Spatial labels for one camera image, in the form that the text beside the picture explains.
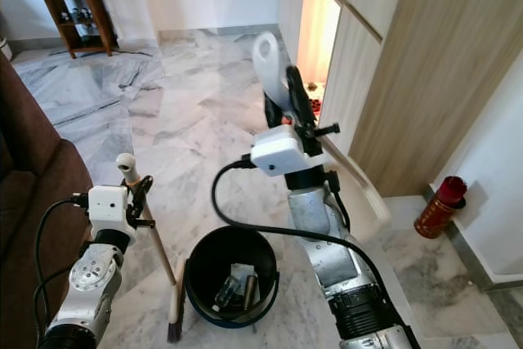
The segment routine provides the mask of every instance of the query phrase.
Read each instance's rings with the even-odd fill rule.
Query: black bucket
[[[230,265],[254,266],[260,300],[247,310],[216,312],[214,297],[230,275]],[[226,329],[239,329],[259,321],[272,307],[278,293],[279,272],[269,242],[254,230],[224,226],[206,235],[194,247],[186,263],[187,297],[206,320]]]

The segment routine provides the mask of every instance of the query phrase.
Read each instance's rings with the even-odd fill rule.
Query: small bottle
[[[235,294],[236,289],[239,287],[240,282],[238,279],[232,275],[229,275],[226,282],[221,287],[220,292],[218,292],[214,298],[214,302],[216,304],[212,306],[212,309],[218,312],[221,308],[225,308],[227,304],[229,304],[230,298],[232,298],[232,295]]]

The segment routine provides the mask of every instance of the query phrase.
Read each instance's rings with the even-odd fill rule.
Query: black cable
[[[342,198],[338,192],[333,192],[334,198],[336,199],[337,206],[340,208],[340,211],[343,215],[343,221],[345,221],[345,226],[347,230],[351,231],[351,219],[349,218],[349,213],[346,212],[345,205],[343,204]]]
[[[40,345],[40,340],[42,339],[42,326],[40,325],[40,316],[38,315],[38,298],[40,297],[40,292],[45,290],[45,287],[47,283],[53,279],[55,279],[58,275],[64,274],[66,271],[71,270],[73,267],[74,262],[70,265],[59,269],[57,272],[49,275],[46,279],[42,281],[41,284],[38,285],[38,287],[34,290],[33,294],[33,318],[34,318],[34,324],[36,325],[36,348]]]
[[[225,172],[230,171],[234,168],[255,168],[255,166],[250,162],[249,159],[241,159],[240,161],[234,161],[233,163],[227,164],[225,167],[220,169],[218,174],[214,177],[214,181],[212,182],[212,188],[211,188],[211,201],[212,206],[214,207],[214,210],[216,214],[221,218],[223,221],[225,221],[227,224],[231,226],[235,226],[238,228],[246,229],[246,230],[256,230],[258,232],[266,232],[266,233],[277,233],[280,235],[290,235],[290,236],[298,236],[298,237],[305,237],[309,239],[319,240],[319,241],[327,241],[329,243],[335,243],[342,245],[343,247],[346,247],[348,249],[351,249],[355,253],[358,254],[359,257],[361,257],[364,262],[369,266],[370,270],[372,271],[374,278],[378,282],[378,285],[382,289],[383,297],[385,298],[385,301],[388,302],[392,306],[392,310],[395,313],[395,316],[398,320],[401,321],[401,325],[405,327],[405,323],[403,322],[403,319],[401,318],[400,314],[398,314],[398,311],[394,307],[394,303],[391,300],[391,297],[389,296],[389,293],[387,292],[385,283],[383,282],[382,276],[379,274],[379,270],[374,265],[374,262],[370,259],[370,257],[357,245],[353,243],[349,243],[348,241],[344,239],[339,239],[338,237],[332,237],[328,235],[322,235],[315,232],[309,232],[307,230],[297,230],[297,229],[289,229],[289,228],[279,228],[275,226],[261,226],[261,225],[251,225],[251,224],[245,224],[243,222],[237,222],[232,219],[230,219],[227,215],[225,215],[220,208],[218,207],[217,201],[216,201],[216,188],[217,184],[220,180],[220,178],[223,176]]]
[[[75,203],[75,198],[68,198],[68,199],[62,199],[58,202],[53,203],[49,208],[47,208],[46,212],[43,214],[42,219],[40,220],[40,224],[38,225],[38,230],[36,232],[36,238],[34,241],[34,265],[36,268],[36,274],[38,278],[38,285],[42,284],[43,282],[43,273],[42,273],[42,265],[40,263],[40,239],[42,237],[43,228],[46,225],[47,219],[49,218],[51,212],[57,208],[58,206],[62,204],[73,204]],[[45,315],[45,322],[49,323],[51,322],[50,317],[50,310],[49,310],[49,298],[47,296],[47,290],[45,287],[42,289],[42,297],[43,297],[43,311]]]

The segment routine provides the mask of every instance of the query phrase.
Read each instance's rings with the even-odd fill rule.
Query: warm light
[[[297,66],[304,83],[326,83],[340,6],[334,0],[303,0]]]

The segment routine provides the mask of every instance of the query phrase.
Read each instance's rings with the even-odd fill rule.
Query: brown sofa
[[[49,205],[87,191],[92,182],[74,145],[60,138],[11,64],[4,55],[0,58],[0,347],[34,349],[33,246],[38,223]],[[78,256],[86,229],[82,209],[64,205],[55,210],[42,233],[44,276]],[[47,286],[53,315],[66,282],[63,274]]]

